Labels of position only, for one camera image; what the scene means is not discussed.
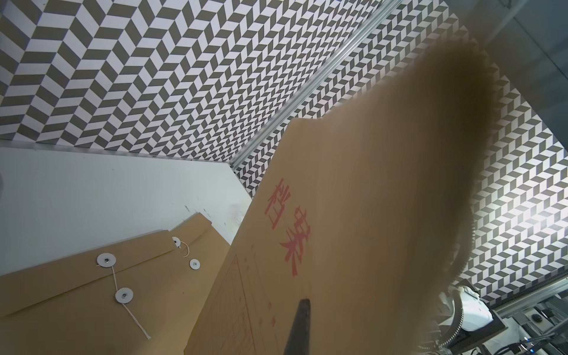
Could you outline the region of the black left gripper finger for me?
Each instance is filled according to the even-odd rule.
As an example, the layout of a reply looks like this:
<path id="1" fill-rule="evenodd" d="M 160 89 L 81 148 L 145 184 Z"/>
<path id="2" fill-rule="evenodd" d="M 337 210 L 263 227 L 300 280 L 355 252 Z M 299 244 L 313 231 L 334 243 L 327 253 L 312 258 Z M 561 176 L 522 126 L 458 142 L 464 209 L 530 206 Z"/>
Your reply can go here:
<path id="1" fill-rule="evenodd" d="M 311 301 L 302 299 L 298 303 L 284 355 L 308 355 L 311 328 Z"/>

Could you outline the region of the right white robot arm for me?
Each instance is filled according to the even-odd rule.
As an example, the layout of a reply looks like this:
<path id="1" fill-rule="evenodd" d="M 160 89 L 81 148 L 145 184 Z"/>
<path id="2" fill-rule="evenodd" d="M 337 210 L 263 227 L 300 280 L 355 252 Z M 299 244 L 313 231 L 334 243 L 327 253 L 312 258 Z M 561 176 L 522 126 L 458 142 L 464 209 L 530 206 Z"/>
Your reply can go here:
<path id="1" fill-rule="evenodd" d="M 474 288 L 452 285 L 439 295 L 436 316 L 417 353 L 489 354 L 486 342 L 506 329 Z"/>

